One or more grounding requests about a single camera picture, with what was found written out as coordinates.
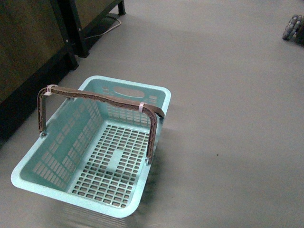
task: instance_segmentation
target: plastic basket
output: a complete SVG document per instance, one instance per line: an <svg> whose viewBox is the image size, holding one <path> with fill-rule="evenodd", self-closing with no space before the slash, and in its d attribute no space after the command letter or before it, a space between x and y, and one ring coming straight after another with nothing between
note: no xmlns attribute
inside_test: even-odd
<svg viewBox="0 0 304 228"><path fill-rule="evenodd" d="M126 95L130 91L139 95ZM69 99L45 124L45 95L50 94ZM40 137L14 169L12 183L112 217L132 214L170 98L163 87L103 76L88 78L79 90L42 89Z"/></svg>

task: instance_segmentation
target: brown handle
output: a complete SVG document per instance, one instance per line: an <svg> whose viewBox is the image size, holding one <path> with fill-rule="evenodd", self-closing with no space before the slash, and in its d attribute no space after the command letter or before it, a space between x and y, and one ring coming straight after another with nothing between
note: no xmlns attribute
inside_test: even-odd
<svg viewBox="0 0 304 228"><path fill-rule="evenodd" d="M46 129L46 102L45 102L46 96L44 95L46 91L47 88L41 89L37 97L38 124L39 124L40 132L43 132ZM64 87L52 87L51 91L52 94L57 94L68 98L80 97L91 100L97 100L100 102L109 103L110 105L115 107L125 108L133 111L138 111L139 105L141 103L139 101L132 101L123 98L106 96L88 91L82 91L82 90L70 89ZM142 112L145 113L151 121L148 148L147 148L147 158L149 159L149 164L151 164L153 159L153 148L154 148L154 141L155 141L156 128L157 128L157 118L155 114L157 114L160 118L164 118L165 114L162 111L162 109L150 104L144 104L142 107Z"/></svg>

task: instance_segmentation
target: wheel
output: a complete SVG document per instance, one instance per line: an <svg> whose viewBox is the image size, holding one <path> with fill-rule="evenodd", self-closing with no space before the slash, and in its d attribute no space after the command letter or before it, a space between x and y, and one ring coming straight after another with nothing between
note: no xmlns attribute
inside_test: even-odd
<svg viewBox="0 0 304 228"><path fill-rule="evenodd" d="M296 24L294 25L294 29L295 29L296 32L300 29L301 22L302 22L302 16L299 15L299 17L298 17L298 19L297 19L297 22L296 22Z"/></svg>
<svg viewBox="0 0 304 228"><path fill-rule="evenodd" d="M295 29L294 26L296 25L296 23L298 22L298 18L299 16L297 14L294 14L291 19L288 22L288 25L285 28L285 31L283 33L282 39L283 40L290 40L291 37L294 36L295 34Z"/></svg>

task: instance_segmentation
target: zip tie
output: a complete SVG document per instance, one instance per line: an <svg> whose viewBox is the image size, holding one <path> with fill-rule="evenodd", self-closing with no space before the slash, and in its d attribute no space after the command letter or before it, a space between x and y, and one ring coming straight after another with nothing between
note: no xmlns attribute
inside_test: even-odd
<svg viewBox="0 0 304 228"><path fill-rule="evenodd" d="M54 87L54 86L55 86L55 87L58 87L57 85L54 85L54 84L48 85L48 86L47 86L47 91L44 93L44 95L45 95L45 96L51 96L51 95L52 95L51 88Z"/></svg>
<svg viewBox="0 0 304 228"><path fill-rule="evenodd" d="M139 104L139 108L138 108L138 111L140 112L140 113L143 113L143 105L144 104L146 104L145 102L141 102L140 104Z"/></svg>

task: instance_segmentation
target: floor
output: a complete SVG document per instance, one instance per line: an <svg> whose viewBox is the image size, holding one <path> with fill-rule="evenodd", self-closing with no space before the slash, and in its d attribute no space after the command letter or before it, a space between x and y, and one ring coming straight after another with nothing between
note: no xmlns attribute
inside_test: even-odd
<svg viewBox="0 0 304 228"><path fill-rule="evenodd" d="M125 7L123 24L60 85L102 75L171 91L138 209L114 219L14 187L11 172L38 137L34 112L0 149L0 227L304 227L304 50L281 39L304 1ZM47 115L62 101L48 99Z"/></svg>

